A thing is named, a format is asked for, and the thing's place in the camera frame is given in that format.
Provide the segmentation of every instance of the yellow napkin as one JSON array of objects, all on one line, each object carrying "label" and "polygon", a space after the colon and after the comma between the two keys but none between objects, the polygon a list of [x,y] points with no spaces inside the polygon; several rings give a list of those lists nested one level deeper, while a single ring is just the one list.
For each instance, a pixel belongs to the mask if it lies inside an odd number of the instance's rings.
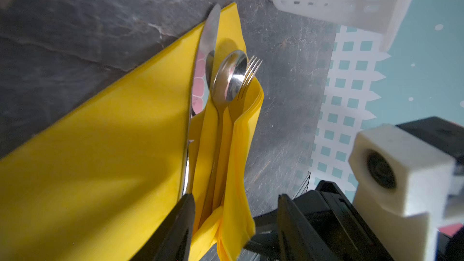
[{"label": "yellow napkin", "polygon": [[[125,261],[148,240],[177,202],[201,31],[195,27],[0,160],[0,260]],[[225,47],[245,50],[234,3],[221,13],[218,56]],[[261,106],[254,103],[263,97],[256,80],[247,94],[250,114],[234,125],[224,206],[192,245],[193,252],[202,240],[209,248],[218,239],[223,260],[237,256],[254,234],[243,166]],[[214,117],[205,113],[202,135],[215,135]],[[198,180],[211,165],[203,160],[214,151],[207,140],[198,145],[195,201],[204,193]]]},{"label": "yellow napkin", "polygon": [[218,174],[221,170],[227,171],[224,201],[222,205],[219,203],[214,207],[211,216],[200,224],[198,230],[214,154],[211,147],[215,146],[216,134],[212,132],[215,132],[217,126],[212,123],[217,123],[217,112],[209,100],[206,104],[206,113],[197,115],[204,119],[204,125],[199,151],[194,151],[194,155],[198,155],[198,160],[194,164],[196,169],[193,191],[196,214],[189,261],[199,260],[216,242],[217,254],[222,261],[235,260],[243,246],[255,234],[255,223],[245,195],[243,178],[263,99],[263,90],[259,82],[253,79],[245,97],[242,115],[232,123],[229,110],[226,109],[224,113],[223,135],[231,136],[231,139],[221,143],[221,153],[224,148],[230,146],[230,154],[227,154],[225,159],[219,158],[217,169]]}]

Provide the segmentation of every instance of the gray stone countertop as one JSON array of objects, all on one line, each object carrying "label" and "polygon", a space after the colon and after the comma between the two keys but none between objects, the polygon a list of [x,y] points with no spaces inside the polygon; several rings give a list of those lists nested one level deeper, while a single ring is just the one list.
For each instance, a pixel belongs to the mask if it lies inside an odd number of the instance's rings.
[{"label": "gray stone countertop", "polygon": [[264,60],[247,198],[254,216],[276,208],[310,165],[335,26],[269,0],[0,0],[0,157],[232,2],[248,53]]}]

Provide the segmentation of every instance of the camera lens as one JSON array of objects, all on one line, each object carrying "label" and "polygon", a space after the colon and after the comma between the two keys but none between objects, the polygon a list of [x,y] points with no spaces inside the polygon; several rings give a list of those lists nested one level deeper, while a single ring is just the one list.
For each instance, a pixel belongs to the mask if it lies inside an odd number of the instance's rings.
[{"label": "camera lens", "polygon": [[377,152],[368,156],[368,168],[375,181],[386,189],[396,188],[395,174],[385,158]]}]

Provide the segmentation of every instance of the cutlery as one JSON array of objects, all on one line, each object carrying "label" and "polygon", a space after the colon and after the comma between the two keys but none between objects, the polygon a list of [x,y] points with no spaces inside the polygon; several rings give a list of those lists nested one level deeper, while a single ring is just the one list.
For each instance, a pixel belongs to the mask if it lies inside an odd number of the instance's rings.
[{"label": "cutlery", "polygon": [[[256,72],[258,71],[259,67],[263,63],[262,60],[258,59],[255,56],[252,56],[248,61],[246,72],[245,72],[245,79],[240,86],[239,93],[235,96],[234,100],[229,104],[229,114],[231,116],[232,125],[235,121],[240,117],[243,113],[243,106],[245,103],[245,95],[247,94],[248,87],[252,82]],[[227,181],[227,169],[223,171],[217,171],[216,176],[216,185],[214,187],[214,197],[212,201],[212,207],[220,206],[221,202],[223,201],[224,192],[225,192],[225,183]]]},{"label": "cutlery", "polygon": [[218,169],[219,151],[222,142],[222,123],[224,111],[239,93],[247,71],[247,56],[241,50],[231,52],[221,63],[211,88],[211,99],[217,109],[218,125],[216,132],[216,149],[211,174],[206,191],[205,202],[201,212],[200,226],[212,213],[214,186]]},{"label": "cutlery", "polygon": [[216,4],[206,19],[203,31],[201,32],[200,43],[198,45],[192,79],[193,84],[190,97],[190,115],[187,125],[187,139],[182,159],[182,177],[181,187],[179,189],[179,198],[186,193],[192,193],[194,171],[189,171],[189,144],[192,142],[189,140],[190,120],[196,114],[202,112],[206,106],[211,83],[212,62],[214,59],[214,50],[216,49],[220,15],[221,6]]},{"label": "cutlery", "polygon": [[262,63],[263,60],[258,59],[256,56],[252,56],[250,58],[245,72],[245,80],[240,87],[240,92],[235,97],[234,101],[229,104],[229,113],[231,115],[232,123],[234,123],[240,115],[242,115],[243,105],[245,104],[244,96],[247,94],[248,87]]}]

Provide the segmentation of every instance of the knife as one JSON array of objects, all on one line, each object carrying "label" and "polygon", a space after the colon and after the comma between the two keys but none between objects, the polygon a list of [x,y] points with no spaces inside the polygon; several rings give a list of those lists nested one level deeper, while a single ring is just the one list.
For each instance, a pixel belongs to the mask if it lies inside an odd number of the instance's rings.
[{"label": "knife", "polygon": [[202,112],[206,107],[211,85],[212,62],[214,60],[214,50],[216,49],[216,39],[218,37],[219,17],[221,6],[216,4],[206,19],[203,31],[201,32],[200,43],[198,45],[197,56],[192,79],[192,91],[190,97],[190,115],[187,126],[187,140],[182,160],[182,178],[179,199],[188,193],[192,193],[193,171],[189,171],[189,139],[190,121],[196,114]]}]

